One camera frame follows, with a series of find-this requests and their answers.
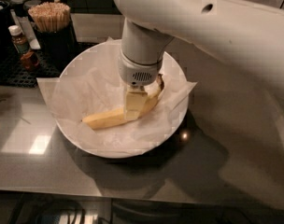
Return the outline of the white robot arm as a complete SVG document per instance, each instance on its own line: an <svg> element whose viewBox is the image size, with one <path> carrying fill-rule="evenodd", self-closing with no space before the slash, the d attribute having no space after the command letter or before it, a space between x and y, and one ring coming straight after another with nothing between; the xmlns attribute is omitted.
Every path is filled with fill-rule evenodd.
<svg viewBox="0 0 284 224"><path fill-rule="evenodd" d="M124 16L119 72L132 87L154 82L178 38L234 65L284 100L284 10L243 0L114 0Z"/></svg>

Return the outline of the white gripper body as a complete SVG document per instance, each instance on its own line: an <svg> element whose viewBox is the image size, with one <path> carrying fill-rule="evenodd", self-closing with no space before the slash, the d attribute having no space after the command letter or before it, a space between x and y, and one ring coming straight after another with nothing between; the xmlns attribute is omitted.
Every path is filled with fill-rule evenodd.
<svg viewBox="0 0 284 224"><path fill-rule="evenodd" d="M121 79L130 86L148 86L152 84L162 68L163 60L145 65L131 61L122 51L118 58L118 69Z"/></svg>

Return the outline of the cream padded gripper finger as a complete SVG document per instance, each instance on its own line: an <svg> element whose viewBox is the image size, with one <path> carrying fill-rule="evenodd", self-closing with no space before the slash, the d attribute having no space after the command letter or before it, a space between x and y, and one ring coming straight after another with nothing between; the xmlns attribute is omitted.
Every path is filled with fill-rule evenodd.
<svg viewBox="0 0 284 224"><path fill-rule="evenodd" d="M124 93L124 117L126 120L138 119L148 93L143 86L127 86Z"/></svg>

